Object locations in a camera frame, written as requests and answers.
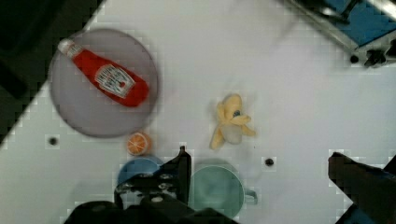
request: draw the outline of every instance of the white table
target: white table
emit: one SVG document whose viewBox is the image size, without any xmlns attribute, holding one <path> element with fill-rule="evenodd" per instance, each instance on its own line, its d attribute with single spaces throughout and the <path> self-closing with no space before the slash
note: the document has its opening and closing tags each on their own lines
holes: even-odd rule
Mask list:
<svg viewBox="0 0 396 224">
<path fill-rule="evenodd" d="M 225 158 L 258 192 L 241 223 L 334 223 L 351 201 L 327 176 L 332 150 L 378 167 L 396 154 L 396 68 L 350 67 L 275 0 L 108 0 L 87 29 L 105 27 L 140 38 L 161 71 L 154 153 L 168 161 L 185 142 L 194 161 Z M 232 92 L 258 136 L 215 152 L 216 103 Z M 1 222 L 64 223 L 80 203 L 112 201 L 125 140 L 73 131 L 45 85 L 0 149 Z"/>
</svg>

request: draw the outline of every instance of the orange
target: orange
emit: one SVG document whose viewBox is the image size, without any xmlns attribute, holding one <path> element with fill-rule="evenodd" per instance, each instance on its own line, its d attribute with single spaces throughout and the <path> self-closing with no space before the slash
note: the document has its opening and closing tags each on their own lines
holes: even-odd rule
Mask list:
<svg viewBox="0 0 396 224">
<path fill-rule="evenodd" d="M 151 139 L 146 133 L 133 133 L 128 141 L 128 152 L 134 156 L 148 153 L 151 149 Z"/>
</svg>

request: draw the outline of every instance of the red bottle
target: red bottle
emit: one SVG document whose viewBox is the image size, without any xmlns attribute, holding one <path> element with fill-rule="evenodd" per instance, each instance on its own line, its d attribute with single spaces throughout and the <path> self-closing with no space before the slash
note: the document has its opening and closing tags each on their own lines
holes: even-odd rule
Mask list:
<svg viewBox="0 0 396 224">
<path fill-rule="evenodd" d="M 148 97 L 148 84 L 121 65 L 102 58 L 69 39 L 61 41 L 58 49 L 73 60 L 97 89 L 121 105 L 139 106 Z"/>
</svg>

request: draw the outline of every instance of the gray plate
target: gray plate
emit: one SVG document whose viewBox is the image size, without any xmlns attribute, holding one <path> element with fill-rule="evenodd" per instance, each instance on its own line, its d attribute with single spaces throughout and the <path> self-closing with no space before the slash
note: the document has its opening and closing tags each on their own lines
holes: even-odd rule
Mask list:
<svg viewBox="0 0 396 224">
<path fill-rule="evenodd" d="M 59 115 L 78 132 L 94 137 L 115 137 L 144 127 L 157 101 L 159 86 L 149 52 L 133 37 L 115 30 L 92 30 L 70 38 L 142 77 L 148 83 L 149 97 L 139 107 L 114 102 L 58 51 L 52 59 L 49 77 L 51 98 Z"/>
</svg>

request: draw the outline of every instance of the teal mug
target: teal mug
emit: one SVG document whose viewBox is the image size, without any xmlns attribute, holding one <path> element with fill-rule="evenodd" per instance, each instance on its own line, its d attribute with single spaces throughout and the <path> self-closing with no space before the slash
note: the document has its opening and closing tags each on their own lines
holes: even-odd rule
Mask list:
<svg viewBox="0 0 396 224">
<path fill-rule="evenodd" d="M 255 191 L 246 189 L 230 163 L 211 159 L 197 165 L 191 177 L 189 206 L 194 210 L 211 207 L 227 217 L 238 215 L 244 203 L 257 204 Z"/>
</svg>

